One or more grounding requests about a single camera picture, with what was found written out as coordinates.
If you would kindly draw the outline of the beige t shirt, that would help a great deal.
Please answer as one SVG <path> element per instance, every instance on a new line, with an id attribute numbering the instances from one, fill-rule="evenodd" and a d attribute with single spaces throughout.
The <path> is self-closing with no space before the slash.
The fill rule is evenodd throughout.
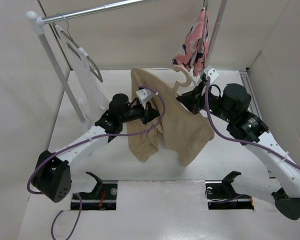
<path id="1" fill-rule="evenodd" d="M 140 86 L 158 92 L 158 96 L 154 96 L 150 102 L 163 115 L 163 119 L 159 122 L 155 118 L 146 125 L 140 120 L 128 122 L 129 150 L 139 161 L 146 162 L 158 152 L 158 138 L 162 137 L 165 148 L 177 152 L 179 164 L 188 166 L 215 136 L 208 119 L 186 110 L 177 101 L 172 87 L 155 74 L 142 68 L 133 68 L 130 76 L 132 99 L 136 98 Z"/>

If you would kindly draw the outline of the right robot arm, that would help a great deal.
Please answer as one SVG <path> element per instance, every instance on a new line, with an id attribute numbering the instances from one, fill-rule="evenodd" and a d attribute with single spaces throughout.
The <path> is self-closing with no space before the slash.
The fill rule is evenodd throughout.
<path id="1" fill-rule="evenodd" d="M 251 151 L 274 177 L 260 181 L 245 177 L 239 171 L 232 171 L 222 180 L 209 182 L 206 195 L 218 204 L 234 201 L 244 195 L 254 196 L 273 204 L 290 220 L 300 218 L 300 166 L 297 165 L 276 142 L 268 126 L 248 110 L 251 95 L 239 84 L 228 84 L 218 95 L 211 92 L 213 85 L 200 83 L 192 91 L 176 99 L 191 113 L 204 110 L 208 120 L 215 116 L 227 122 L 230 136 L 222 135 L 211 125 L 221 138 L 240 143 Z"/>

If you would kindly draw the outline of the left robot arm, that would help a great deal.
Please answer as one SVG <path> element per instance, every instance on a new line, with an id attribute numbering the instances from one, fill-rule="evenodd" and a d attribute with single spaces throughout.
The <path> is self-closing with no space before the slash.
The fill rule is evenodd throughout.
<path id="1" fill-rule="evenodd" d="M 155 118 L 162 119 L 159 111 L 151 105 L 153 95 L 145 88 L 136 91 L 133 101 L 123 93 L 115 94 L 108 110 L 82 136 L 56 152 L 45 150 L 39 155 L 27 182 L 27 190 L 35 195 L 45 195 L 54 203 L 63 200 L 71 191 L 75 165 L 114 138 L 123 136 L 125 123 L 140 120 L 147 124 Z"/>

